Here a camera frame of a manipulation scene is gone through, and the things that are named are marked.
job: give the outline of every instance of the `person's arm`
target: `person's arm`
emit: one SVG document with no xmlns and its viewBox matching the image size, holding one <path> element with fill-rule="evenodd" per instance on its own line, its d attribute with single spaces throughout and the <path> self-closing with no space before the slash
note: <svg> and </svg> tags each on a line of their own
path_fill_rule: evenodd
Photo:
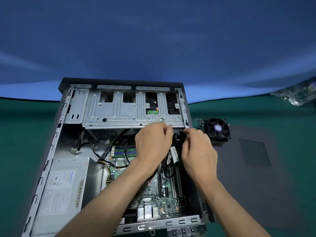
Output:
<svg viewBox="0 0 316 237">
<path fill-rule="evenodd" d="M 164 122 L 150 124 L 140 130 L 135 137 L 136 159 L 56 237 L 112 236 L 132 198 L 167 156 L 172 136 L 172 126 L 167 127 Z"/>
<path fill-rule="evenodd" d="M 226 235 L 270 236 L 217 179 L 217 152 L 209 137 L 196 129 L 185 129 L 183 132 L 189 135 L 182 148 L 184 167 L 203 192 Z"/>
</svg>

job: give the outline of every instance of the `blue backdrop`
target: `blue backdrop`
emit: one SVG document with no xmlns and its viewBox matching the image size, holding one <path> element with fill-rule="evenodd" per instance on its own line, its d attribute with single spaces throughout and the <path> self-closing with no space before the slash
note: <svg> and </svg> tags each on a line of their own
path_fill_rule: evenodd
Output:
<svg viewBox="0 0 316 237">
<path fill-rule="evenodd" d="M 0 96 L 63 77 L 183 82 L 188 101 L 316 75 L 316 0 L 0 0 Z"/>
</svg>

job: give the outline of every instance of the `green table surface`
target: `green table surface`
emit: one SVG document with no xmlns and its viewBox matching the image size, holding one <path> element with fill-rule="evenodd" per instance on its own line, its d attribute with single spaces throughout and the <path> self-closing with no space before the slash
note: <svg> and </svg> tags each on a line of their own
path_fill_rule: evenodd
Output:
<svg viewBox="0 0 316 237">
<path fill-rule="evenodd" d="M 0 230 L 11 236 L 23 205 L 29 200 L 59 103 L 0 99 Z M 190 105 L 194 118 L 224 118 L 230 124 L 259 126 L 273 132 L 290 173 L 308 231 L 316 236 L 315 134 L 316 108 L 292 106 L 270 95 L 207 101 Z M 216 223 L 208 236 L 225 236 Z M 272 236 L 298 236 L 268 229 Z"/>
</svg>

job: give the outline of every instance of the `cooling fan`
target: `cooling fan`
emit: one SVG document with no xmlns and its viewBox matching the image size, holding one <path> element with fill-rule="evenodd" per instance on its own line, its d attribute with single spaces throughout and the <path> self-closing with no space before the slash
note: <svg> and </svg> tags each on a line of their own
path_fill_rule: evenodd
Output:
<svg viewBox="0 0 316 237">
<path fill-rule="evenodd" d="M 211 141 L 227 142 L 231 139 L 227 120 L 207 118 L 205 121 L 205 133 Z"/>
</svg>

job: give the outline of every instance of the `open computer tower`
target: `open computer tower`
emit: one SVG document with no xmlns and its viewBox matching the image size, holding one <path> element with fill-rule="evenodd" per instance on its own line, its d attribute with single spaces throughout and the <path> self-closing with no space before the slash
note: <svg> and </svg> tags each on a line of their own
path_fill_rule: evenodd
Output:
<svg viewBox="0 0 316 237">
<path fill-rule="evenodd" d="M 135 134 L 159 121 L 172 124 L 176 154 L 170 151 L 143 184 L 113 235 L 153 236 L 158 229 L 168 236 L 205 234 L 213 215 L 180 158 L 182 130 L 192 127 L 182 83 L 64 78 L 59 90 L 60 108 L 22 236 L 56 235 L 135 158 Z M 104 164 L 97 163 L 100 157 Z"/>
</svg>

